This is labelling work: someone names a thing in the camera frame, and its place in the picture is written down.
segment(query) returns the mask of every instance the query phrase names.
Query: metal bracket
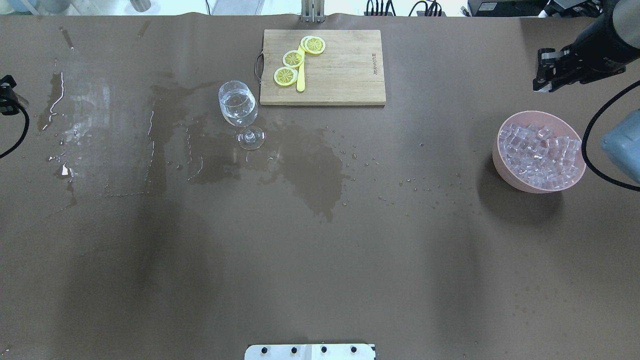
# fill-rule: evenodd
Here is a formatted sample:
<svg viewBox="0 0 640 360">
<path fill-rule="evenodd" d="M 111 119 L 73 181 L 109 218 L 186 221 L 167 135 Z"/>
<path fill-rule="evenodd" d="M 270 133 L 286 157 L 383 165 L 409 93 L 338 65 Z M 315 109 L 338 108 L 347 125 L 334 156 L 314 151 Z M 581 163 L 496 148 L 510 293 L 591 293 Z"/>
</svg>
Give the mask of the metal bracket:
<svg viewBox="0 0 640 360">
<path fill-rule="evenodd" d="M 324 22 L 324 0 L 301 0 L 302 11 L 300 11 L 300 21 L 302 22 Z"/>
</svg>

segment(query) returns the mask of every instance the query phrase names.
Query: pink bowl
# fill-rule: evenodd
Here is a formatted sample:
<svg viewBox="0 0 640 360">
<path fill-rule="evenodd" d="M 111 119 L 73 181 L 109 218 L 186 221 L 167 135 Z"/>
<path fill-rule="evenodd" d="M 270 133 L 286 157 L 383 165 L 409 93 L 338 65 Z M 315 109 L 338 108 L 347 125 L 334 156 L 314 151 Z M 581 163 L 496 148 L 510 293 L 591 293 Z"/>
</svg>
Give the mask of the pink bowl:
<svg viewBox="0 0 640 360">
<path fill-rule="evenodd" d="M 562 121 L 560 118 L 553 116 L 549 113 L 545 113 L 542 111 L 523 111 L 517 114 L 510 116 L 505 122 L 502 123 L 500 129 L 498 130 L 498 134 L 495 137 L 495 141 L 493 142 L 493 164 L 495 165 L 495 169 L 498 170 L 498 174 L 507 182 L 509 185 L 513 186 L 518 190 L 522 190 L 523 192 L 529 193 L 552 193 L 558 192 L 561 190 L 569 189 L 573 185 L 577 184 L 582 176 L 584 175 L 584 171 L 587 168 L 587 165 L 582 159 L 582 153 L 578 152 L 575 157 L 575 166 L 580 169 L 580 174 L 575 178 L 573 183 L 567 185 L 562 189 L 548 190 L 538 188 L 536 186 L 531 186 L 527 184 L 525 181 L 521 180 L 516 174 L 514 174 L 507 164 L 502 159 L 502 154 L 500 153 L 499 139 L 500 131 L 503 127 L 509 126 L 511 124 L 516 124 L 520 126 L 527 127 L 531 124 L 537 127 L 547 126 L 551 130 L 554 131 L 554 136 L 569 136 L 571 139 L 581 140 L 580 136 L 573 130 L 569 124 Z"/>
</svg>

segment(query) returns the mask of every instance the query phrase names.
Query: brown tablecloth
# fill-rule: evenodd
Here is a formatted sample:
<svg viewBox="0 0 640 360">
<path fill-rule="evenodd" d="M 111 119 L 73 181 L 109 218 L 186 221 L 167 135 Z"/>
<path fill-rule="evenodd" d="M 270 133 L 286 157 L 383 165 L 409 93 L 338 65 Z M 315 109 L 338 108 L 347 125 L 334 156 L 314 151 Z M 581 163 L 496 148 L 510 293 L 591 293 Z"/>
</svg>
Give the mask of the brown tablecloth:
<svg viewBox="0 0 640 360">
<path fill-rule="evenodd" d="M 588 20 L 298 21 L 0 19 L 0 72 L 32 117 L 0 160 L 3 358 L 241 359 L 322 341 L 375 343 L 381 360 L 640 356 L 637 195 L 590 172 L 522 193 L 490 159 L 518 111 L 582 133 L 638 64 L 538 94 L 536 50 Z M 261 106 L 267 142 L 242 150 L 218 87 L 257 94 L 264 29 L 307 27 L 381 29 L 387 105 Z M 620 177 L 597 141 L 636 99 L 593 132 L 594 162 Z M 0 126 L 9 147 L 22 118 Z"/>
</svg>

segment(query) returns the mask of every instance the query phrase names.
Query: glass base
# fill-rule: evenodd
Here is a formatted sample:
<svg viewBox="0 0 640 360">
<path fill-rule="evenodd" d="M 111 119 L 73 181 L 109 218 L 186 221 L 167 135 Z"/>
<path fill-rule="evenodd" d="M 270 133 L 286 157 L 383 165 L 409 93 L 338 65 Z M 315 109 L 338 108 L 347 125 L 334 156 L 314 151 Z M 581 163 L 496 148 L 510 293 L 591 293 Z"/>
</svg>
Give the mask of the glass base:
<svg viewBox="0 0 640 360">
<path fill-rule="evenodd" d="M 236 138 L 244 150 L 255 150 L 264 144 L 267 135 L 257 126 L 247 126 L 238 131 Z"/>
</svg>

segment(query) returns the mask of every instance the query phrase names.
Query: yellow plastic knife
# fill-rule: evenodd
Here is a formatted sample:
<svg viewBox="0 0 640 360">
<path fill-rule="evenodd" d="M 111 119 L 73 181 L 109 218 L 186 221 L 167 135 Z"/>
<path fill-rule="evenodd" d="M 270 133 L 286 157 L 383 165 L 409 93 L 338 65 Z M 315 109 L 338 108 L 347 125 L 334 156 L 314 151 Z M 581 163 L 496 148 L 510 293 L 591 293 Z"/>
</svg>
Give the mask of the yellow plastic knife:
<svg viewBox="0 0 640 360">
<path fill-rule="evenodd" d="M 305 49 L 302 45 L 298 46 L 298 51 L 302 53 L 302 63 L 298 67 L 298 81 L 296 82 L 296 90 L 299 92 L 305 91 Z"/>
</svg>

